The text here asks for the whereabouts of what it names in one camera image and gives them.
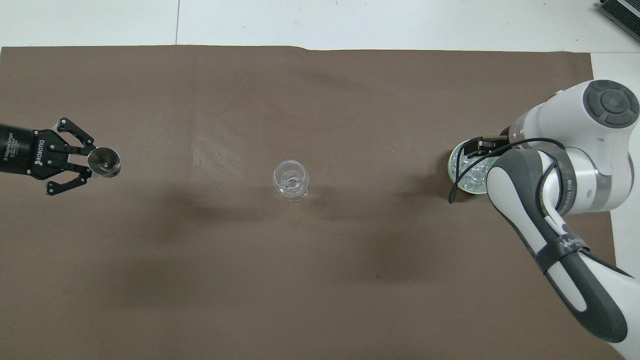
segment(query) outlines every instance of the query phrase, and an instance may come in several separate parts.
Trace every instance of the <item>black cylinder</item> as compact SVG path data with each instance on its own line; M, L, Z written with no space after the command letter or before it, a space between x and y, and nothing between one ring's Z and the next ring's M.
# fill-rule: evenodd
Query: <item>black cylinder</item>
M27 174L34 137L33 130L0 124L0 172Z

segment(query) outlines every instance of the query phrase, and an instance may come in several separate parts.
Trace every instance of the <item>white robotic arm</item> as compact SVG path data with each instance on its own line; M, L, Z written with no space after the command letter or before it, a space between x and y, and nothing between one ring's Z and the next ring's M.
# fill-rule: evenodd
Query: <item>white robotic arm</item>
M630 359L640 358L640 281L589 252L561 215L619 206L633 183L628 139L638 101L623 85L588 81L522 115L486 179L492 204L513 226L573 316Z

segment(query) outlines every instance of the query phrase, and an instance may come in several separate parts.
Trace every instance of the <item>brown table surface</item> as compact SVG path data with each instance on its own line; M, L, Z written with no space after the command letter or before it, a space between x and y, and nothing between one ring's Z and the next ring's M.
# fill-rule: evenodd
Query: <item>brown table surface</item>
M4 48L0 122L68 117L122 172L54 197L0 174L0 357L619 358L485 195L446 199L453 147L591 77L573 53ZM568 221L614 260L608 213Z

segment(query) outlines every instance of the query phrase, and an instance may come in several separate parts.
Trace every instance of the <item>cable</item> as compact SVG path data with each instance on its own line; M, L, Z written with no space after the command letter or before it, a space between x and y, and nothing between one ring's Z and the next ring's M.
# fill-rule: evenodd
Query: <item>cable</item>
M453 187L451 188L451 191L449 192L449 204L453 204L453 202L456 200L456 194L458 192L458 183L460 182L460 180L462 180L462 178L467 174L467 172L469 172L474 166L478 165L481 161L483 161L486 158L490 158L492 156L500 156L502 155L503 152L506 152L507 150L509 150L510 148L517 146L517 145L521 145L523 143L527 143L527 142L550 142L556 146L558 146L560 149L564 150L564 145L554 139L551 138L530 138L530 139L525 139L525 140L519 140L513 143L508 143L507 145L503 145L500 146L498 149L495 149L492 152L489 152L488 154L485 154L483 156L481 156L478 160L476 160L475 162L473 162L473 164L469 165L460 175L458 175L459 172L459 166L460 166L460 156L462 154L462 149L469 143L469 142L473 142L478 140L478 138L473 138L471 140L466 141L458 150L458 159L456 161L456 180L453 182Z

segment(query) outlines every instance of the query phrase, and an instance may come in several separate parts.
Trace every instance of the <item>round button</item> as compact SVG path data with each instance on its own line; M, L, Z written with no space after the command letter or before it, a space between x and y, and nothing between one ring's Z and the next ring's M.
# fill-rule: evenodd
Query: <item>round button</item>
M605 91L600 97L600 104L614 114L623 113L629 109L629 100L625 94L615 90Z

